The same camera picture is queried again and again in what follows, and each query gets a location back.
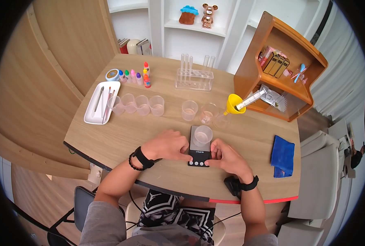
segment window curtain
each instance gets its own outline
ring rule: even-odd
[[[315,47],[328,67],[311,86],[314,107],[333,121],[354,120],[365,107],[365,58],[345,16],[333,3]]]

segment black cable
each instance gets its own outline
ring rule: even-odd
[[[230,218],[232,218],[232,217],[234,217],[234,216],[236,216],[236,215],[239,215],[239,214],[241,214],[241,212],[240,212],[240,213],[238,213],[238,214],[235,214],[235,215],[229,216],[229,217],[227,217],[227,218],[225,218],[225,219],[223,219],[223,220],[220,220],[220,221],[218,221],[218,222],[214,223],[214,224],[213,224],[213,226],[215,226],[215,225],[216,225],[216,224],[218,224],[219,222],[222,222],[222,221],[224,221],[224,220],[230,219]]]
[[[136,226],[137,224],[134,224],[133,226],[131,226],[130,228],[128,228],[127,230],[131,229],[132,227]]]
[[[131,197],[131,200],[133,201],[133,204],[136,206],[137,209],[140,210],[140,212],[142,211],[141,208],[139,208],[139,206],[136,204],[136,202],[133,200],[132,194],[131,194],[131,190],[129,190],[129,196]]]

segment clear plastic cup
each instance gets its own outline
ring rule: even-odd
[[[135,98],[135,108],[139,115],[145,116],[150,113],[147,96],[138,96]]]
[[[192,121],[195,118],[195,115],[199,107],[194,101],[185,101],[183,102],[182,105],[183,105],[182,106],[183,110],[181,116],[186,121]]]
[[[161,96],[153,96],[148,101],[151,113],[155,116],[162,116],[165,113],[165,100]]]
[[[135,97],[132,94],[125,94],[122,96],[121,103],[128,114],[133,114],[136,111]]]
[[[219,109],[215,104],[206,104],[202,107],[200,114],[200,122],[205,125],[210,125],[211,121],[217,117]]]
[[[111,108],[116,115],[121,115],[125,111],[119,96],[113,96],[110,98],[109,101],[107,101],[107,106]]]
[[[206,145],[212,140],[212,130],[206,125],[201,125],[195,130],[194,144],[198,147]]]

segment rose gold bear figurine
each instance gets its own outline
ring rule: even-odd
[[[203,23],[202,27],[211,29],[211,24],[214,23],[213,13],[215,10],[218,9],[218,6],[216,5],[209,6],[208,4],[204,3],[203,7],[205,8],[205,11],[203,12],[203,14],[205,15],[202,18],[202,23]]]

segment black chair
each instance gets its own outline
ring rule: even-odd
[[[95,198],[95,192],[98,188],[93,190],[92,192],[87,190],[82,186],[77,186],[75,188],[75,197],[73,208],[69,210],[64,216],[61,217],[52,227],[48,228],[45,225],[41,224],[37,220],[33,219],[31,216],[26,214],[23,210],[21,210],[14,203],[11,203],[13,209],[20,214],[23,218],[36,225],[37,227],[47,231],[47,241],[50,246],[70,246],[70,244],[76,246],[71,240],[67,239],[64,235],[58,232],[57,226],[59,226],[62,222],[67,223],[75,223],[75,226],[79,231],[83,230],[85,218],[87,217],[88,206],[91,202],[93,202]],[[120,208],[122,216],[125,218],[124,210]],[[74,214],[74,220],[68,220],[68,216]]]

